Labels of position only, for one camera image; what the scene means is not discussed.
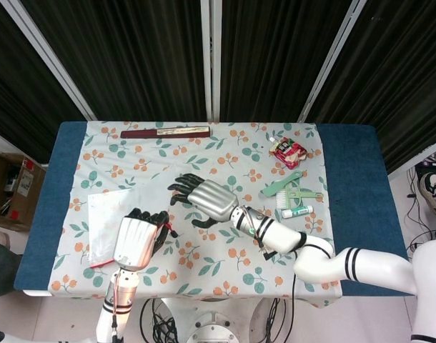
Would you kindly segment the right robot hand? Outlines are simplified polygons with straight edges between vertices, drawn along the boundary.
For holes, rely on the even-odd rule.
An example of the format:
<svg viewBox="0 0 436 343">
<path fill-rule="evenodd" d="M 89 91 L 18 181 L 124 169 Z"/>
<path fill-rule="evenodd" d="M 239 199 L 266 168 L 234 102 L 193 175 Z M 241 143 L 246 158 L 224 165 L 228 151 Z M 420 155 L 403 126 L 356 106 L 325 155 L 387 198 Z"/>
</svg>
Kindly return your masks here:
<svg viewBox="0 0 436 343">
<path fill-rule="evenodd" d="M 196 174 L 188 173 L 177 177 L 175 183 L 170 184 L 167 189 L 177 192 L 170 199 L 171 206 L 177 202 L 189 204 L 208 216 L 206 220 L 192 220 L 192 225 L 200 229 L 229 222 L 232 212 L 239 206 L 237 196 L 230 190 Z"/>
</svg>

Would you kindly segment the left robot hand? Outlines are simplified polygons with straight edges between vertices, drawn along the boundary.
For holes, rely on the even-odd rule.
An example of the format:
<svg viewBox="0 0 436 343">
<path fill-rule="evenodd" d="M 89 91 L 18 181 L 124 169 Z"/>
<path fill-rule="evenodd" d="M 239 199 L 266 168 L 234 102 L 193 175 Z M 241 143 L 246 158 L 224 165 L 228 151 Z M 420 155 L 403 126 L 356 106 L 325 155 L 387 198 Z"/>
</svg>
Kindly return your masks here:
<svg viewBox="0 0 436 343">
<path fill-rule="evenodd" d="M 127 271 L 144 269 L 164 245 L 169 231 L 169 215 L 166 211 L 150 214 L 133 208 L 121 220 L 113 260 Z"/>
</svg>

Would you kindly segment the white mesh zipper pouch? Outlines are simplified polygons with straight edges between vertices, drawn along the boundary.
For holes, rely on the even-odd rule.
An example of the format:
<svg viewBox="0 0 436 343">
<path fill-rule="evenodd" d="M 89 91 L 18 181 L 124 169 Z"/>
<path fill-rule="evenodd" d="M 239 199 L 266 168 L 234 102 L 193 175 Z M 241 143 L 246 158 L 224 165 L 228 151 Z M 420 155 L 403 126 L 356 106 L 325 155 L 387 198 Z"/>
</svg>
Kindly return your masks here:
<svg viewBox="0 0 436 343">
<path fill-rule="evenodd" d="M 119 225 L 134 208 L 157 213 L 169 206 L 167 190 L 123 189 L 88 196 L 89 265 L 112 262 Z"/>
</svg>

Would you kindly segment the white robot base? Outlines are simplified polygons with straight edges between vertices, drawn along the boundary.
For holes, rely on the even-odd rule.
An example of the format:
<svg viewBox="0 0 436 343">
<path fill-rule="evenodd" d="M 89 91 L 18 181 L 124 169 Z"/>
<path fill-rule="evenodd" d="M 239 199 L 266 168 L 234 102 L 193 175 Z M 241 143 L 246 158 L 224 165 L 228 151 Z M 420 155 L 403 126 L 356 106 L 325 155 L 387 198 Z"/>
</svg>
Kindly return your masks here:
<svg viewBox="0 0 436 343">
<path fill-rule="evenodd" d="M 139 312 L 143 343 L 288 343 L 294 300 L 147 299 Z"/>
</svg>

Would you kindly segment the fruit print tablecloth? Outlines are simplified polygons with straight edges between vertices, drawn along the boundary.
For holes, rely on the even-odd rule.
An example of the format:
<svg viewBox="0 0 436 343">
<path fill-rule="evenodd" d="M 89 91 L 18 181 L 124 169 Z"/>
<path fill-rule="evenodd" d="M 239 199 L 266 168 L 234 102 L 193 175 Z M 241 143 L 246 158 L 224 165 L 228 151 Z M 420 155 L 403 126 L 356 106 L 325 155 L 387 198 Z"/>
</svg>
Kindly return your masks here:
<svg viewBox="0 0 436 343">
<path fill-rule="evenodd" d="M 304 199 L 311 214 L 284 221 L 289 228 L 333 240 L 323 146 L 312 124 L 224 123 L 204 139 L 123 139 L 122 131 L 153 129 L 153 122 L 92 122 L 86 133 L 69 193 L 56 258 L 49 279 L 55 296 L 92 298 L 105 294 L 115 264 L 89 265 L 88 196 L 123 189 L 167 190 L 178 175 L 191 172 L 212 179 L 234 192 L 243 205 L 281 219 L 274 198 L 263 188 L 289 175 L 289 169 L 269 155 L 269 138 L 290 137 L 307 150 L 300 164 L 300 186 L 323 197 Z M 256 241 L 227 223 L 209 229 L 192 225 L 203 213 L 188 204 L 169 212 L 177 237 L 168 237 L 139 274 L 142 297 L 290 297 L 326 307 L 342 296 L 339 282 L 294 281 L 294 254 L 263 257 Z"/>
</svg>

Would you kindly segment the green brush white bristles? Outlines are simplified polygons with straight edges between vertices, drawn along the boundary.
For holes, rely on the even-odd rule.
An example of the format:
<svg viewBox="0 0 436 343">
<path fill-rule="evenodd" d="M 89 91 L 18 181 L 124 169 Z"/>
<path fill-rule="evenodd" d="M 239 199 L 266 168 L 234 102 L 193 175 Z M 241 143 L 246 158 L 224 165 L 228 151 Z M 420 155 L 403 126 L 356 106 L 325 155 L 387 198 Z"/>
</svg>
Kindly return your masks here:
<svg viewBox="0 0 436 343">
<path fill-rule="evenodd" d="M 301 196 L 299 190 L 301 171 L 294 171 L 288 177 L 266 186 L 261 193 L 266 197 L 275 197 L 277 209 L 291 209 L 299 206 Z"/>
</svg>

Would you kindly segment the white green glue stick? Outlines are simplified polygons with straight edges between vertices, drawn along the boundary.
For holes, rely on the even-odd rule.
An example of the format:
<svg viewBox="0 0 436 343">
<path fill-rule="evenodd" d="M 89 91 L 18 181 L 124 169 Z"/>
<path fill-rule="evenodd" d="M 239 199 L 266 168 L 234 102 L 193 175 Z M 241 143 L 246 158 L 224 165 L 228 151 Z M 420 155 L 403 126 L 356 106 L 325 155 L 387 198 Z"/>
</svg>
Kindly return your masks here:
<svg viewBox="0 0 436 343">
<path fill-rule="evenodd" d="M 282 210 L 282 218 L 289 219 L 293 217 L 299 217 L 306 214 L 311 214 L 314 211 L 312 206 L 299 206 L 294 209 Z"/>
</svg>

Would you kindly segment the red snack pouch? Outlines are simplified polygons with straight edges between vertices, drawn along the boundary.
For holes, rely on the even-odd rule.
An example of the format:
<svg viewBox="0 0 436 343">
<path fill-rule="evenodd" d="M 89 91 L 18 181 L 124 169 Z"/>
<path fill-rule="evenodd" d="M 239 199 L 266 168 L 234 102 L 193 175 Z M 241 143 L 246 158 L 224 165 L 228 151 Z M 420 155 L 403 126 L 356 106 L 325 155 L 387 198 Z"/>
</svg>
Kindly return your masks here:
<svg viewBox="0 0 436 343">
<path fill-rule="evenodd" d="M 290 170 L 297 168 L 299 163 L 307 158 L 307 150 L 292 139 L 270 137 L 269 141 L 272 143 L 269 154 L 280 160 Z"/>
</svg>

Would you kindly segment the green plastic slotted tool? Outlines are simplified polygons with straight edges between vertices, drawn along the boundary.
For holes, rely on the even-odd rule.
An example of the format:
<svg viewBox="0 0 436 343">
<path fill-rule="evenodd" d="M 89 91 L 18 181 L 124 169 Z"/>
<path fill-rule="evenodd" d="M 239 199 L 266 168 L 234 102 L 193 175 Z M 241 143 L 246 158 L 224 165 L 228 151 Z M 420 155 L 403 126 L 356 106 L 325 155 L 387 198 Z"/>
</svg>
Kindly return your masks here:
<svg viewBox="0 0 436 343">
<path fill-rule="evenodd" d="M 292 181 L 288 183 L 285 188 L 285 195 L 283 196 L 284 205 L 283 209 L 294 209 L 303 205 L 304 199 L 322 198 L 323 193 L 314 192 L 309 189 L 302 188 L 300 181 Z"/>
</svg>

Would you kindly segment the dark red folded fan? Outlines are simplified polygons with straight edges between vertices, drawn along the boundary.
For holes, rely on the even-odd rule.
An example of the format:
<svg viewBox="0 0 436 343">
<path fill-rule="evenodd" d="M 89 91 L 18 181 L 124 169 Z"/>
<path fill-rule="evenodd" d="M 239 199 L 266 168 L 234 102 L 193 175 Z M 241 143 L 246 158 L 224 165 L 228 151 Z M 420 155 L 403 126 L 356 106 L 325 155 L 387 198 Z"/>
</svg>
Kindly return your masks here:
<svg viewBox="0 0 436 343">
<path fill-rule="evenodd" d="M 174 128 L 122 131 L 120 137 L 123 139 L 207 138 L 211 136 L 211 133 L 212 130 L 208 126 L 182 126 Z"/>
</svg>

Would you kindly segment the brown cardboard box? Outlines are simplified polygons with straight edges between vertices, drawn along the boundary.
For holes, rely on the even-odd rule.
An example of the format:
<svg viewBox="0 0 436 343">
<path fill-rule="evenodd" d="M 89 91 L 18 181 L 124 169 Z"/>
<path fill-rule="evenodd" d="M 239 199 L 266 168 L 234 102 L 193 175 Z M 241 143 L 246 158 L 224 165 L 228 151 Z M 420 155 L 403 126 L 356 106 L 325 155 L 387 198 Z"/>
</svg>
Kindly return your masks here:
<svg viewBox="0 0 436 343">
<path fill-rule="evenodd" d="M 0 227 L 27 232 L 46 170 L 21 154 L 0 153 Z"/>
</svg>

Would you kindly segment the dark olive trouser leg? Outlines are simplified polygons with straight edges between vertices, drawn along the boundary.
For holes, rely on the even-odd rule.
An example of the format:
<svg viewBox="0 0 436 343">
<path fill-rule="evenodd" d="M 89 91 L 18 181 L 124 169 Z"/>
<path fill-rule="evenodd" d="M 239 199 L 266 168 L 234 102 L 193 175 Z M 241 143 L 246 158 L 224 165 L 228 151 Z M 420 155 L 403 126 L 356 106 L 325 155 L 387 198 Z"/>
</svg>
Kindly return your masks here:
<svg viewBox="0 0 436 343">
<path fill-rule="evenodd" d="M 0 297 L 14 291 L 14 281 L 22 254 L 15 254 L 0 244 Z"/>
</svg>

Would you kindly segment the blue table cover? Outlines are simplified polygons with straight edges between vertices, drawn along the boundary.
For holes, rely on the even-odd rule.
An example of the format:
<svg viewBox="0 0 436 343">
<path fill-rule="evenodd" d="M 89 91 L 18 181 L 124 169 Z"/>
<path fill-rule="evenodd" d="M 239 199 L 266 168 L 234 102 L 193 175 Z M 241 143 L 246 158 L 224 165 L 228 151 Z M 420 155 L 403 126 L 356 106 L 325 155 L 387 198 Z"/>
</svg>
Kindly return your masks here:
<svg viewBox="0 0 436 343">
<path fill-rule="evenodd" d="M 61 123 L 14 281 L 17 290 L 45 292 L 67 212 L 87 123 Z M 318 124 L 325 144 L 332 228 L 338 248 L 390 252 L 406 258 L 390 183 L 373 126 Z"/>
</svg>

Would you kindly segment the black curtain panel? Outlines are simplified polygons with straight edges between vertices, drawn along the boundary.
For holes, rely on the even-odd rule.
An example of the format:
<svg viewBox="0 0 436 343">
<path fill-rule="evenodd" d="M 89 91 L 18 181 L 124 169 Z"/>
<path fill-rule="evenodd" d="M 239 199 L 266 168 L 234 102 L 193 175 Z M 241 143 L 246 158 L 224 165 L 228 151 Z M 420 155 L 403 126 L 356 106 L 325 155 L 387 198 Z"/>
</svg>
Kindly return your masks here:
<svg viewBox="0 0 436 343">
<path fill-rule="evenodd" d="M 296 122 L 352 0 L 223 0 L 220 119 Z"/>
<path fill-rule="evenodd" d="M 59 127 L 84 117 L 0 4 L 0 136 L 41 164 Z"/>
<path fill-rule="evenodd" d="M 367 0 L 307 116 L 368 124 L 394 172 L 436 143 L 436 0 Z"/>
<path fill-rule="evenodd" d="M 97 119 L 204 121 L 199 0 L 21 0 Z"/>
</svg>

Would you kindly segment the black white sneaker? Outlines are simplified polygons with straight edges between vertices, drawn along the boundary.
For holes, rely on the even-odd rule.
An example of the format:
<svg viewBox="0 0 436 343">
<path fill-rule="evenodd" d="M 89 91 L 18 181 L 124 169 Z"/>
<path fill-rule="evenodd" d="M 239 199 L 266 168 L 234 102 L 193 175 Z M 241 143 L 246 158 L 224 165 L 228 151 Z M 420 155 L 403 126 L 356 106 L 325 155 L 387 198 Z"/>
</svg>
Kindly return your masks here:
<svg viewBox="0 0 436 343">
<path fill-rule="evenodd" d="M 419 181 L 419 190 L 429 208 L 436 214 L 436 173 L 424 174 Z"/>
</svg>

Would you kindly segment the white frame post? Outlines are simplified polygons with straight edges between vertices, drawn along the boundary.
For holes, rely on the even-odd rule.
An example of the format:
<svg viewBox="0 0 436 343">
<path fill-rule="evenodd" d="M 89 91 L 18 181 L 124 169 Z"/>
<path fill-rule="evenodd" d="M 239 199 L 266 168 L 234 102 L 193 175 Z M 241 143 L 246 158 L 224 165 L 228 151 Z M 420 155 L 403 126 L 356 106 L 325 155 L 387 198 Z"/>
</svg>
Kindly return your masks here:
<svg viewBox="0 0 436 343">
<path fill-rule="evenodd" d="M 96 114 L 80 92 L 78 86 L 59 60 L 40 28 L 20 0 L 0 0 L 0 4 L 26 37 L 61 88 L 87 121 L 97 121 Z"/>
<path fill-rule="evenodd" d="M 222 0 L 199 0 L 207 121 L 219 123 L 222 74 Z"/>
<path fill-rule="evenodd" d="M 297 118 L 297 122 L 304 123 L 311 111 L 312 105 L 315 103 L 317 97 L 319 96 L 324 83 L 326 82 L 328 76 L 337 59 L 347 42 L 357 20 L 364 9 L 367 0 L 351 0 L 348 10 L 345 13 L 345 17 L 340 24 L 338 31 L 332 41 L 332 44 L 327 52 L 326 57 L 322 63 L 319 73 L 310 89 L 308 97 L 302 107 L 301 112 Z"/>
</svg>

